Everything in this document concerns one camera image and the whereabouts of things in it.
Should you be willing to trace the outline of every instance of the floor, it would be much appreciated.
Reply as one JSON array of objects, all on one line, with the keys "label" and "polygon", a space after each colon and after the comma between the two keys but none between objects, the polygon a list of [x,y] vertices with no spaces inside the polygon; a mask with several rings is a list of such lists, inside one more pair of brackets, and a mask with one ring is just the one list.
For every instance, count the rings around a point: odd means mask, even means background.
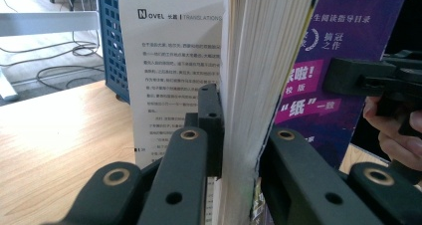
[{"label": "floor", "polygon": [[[69,6],[69,0],[0,0],[0,13],[61,12],[69,11]],[[95,0],[77,0],[74,7],[75,11],[97,10]],[[44,87],[37,75],[51,85],[63,81],[71,85],[91,75],[97,76],[95,81],[99,74],[104,76],[99,71],[104,69],[100,41],[98,31],[0,37],[0,67],[18,94]]]}]

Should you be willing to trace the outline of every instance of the wooden table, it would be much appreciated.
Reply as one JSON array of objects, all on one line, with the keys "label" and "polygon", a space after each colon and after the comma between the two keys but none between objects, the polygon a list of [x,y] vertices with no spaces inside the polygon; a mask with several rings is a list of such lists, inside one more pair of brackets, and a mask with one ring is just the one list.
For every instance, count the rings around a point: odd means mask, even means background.
[{"label": "wooden table", "polygon": [[[342,170],[374,160],[350,146]],[[101,167],[134,162],[130,107],[104,82],[0,108],[0,224],[62,219]]]}]

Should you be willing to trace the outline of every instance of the black logo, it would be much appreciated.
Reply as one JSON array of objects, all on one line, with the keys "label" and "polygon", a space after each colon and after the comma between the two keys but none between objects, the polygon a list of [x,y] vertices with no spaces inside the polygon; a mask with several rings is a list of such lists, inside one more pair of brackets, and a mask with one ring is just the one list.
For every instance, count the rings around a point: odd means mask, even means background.
[{"label": "black logo", "polygon": [[137,17],[139,19],[145,19],[146,18],[146,9],[138,9],[137,10]]}]

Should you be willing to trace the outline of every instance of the blue plastic basket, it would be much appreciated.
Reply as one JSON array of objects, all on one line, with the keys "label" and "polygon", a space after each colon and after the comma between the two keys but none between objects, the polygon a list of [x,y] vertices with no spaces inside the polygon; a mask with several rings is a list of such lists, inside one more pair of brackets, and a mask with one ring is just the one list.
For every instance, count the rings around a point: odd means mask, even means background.
[{"label": "blue plastic basket", "polygon": [[118,0],[98,0],[105,63],[105,84],[129,103],[126,63],[118,15]]}]

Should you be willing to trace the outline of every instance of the light wood surface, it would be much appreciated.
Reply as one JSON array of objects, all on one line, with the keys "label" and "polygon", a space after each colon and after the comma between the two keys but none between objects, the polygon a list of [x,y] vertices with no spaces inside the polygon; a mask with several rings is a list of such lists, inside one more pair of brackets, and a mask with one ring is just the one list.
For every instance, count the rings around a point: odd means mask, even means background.
[{"label": "light wood surface", "polygon": [[[378,159],[350,146],[341,170]],[[130,107],[104,82],[0,108],[0,224],[62,219],[91,176],[134,162]]]}]

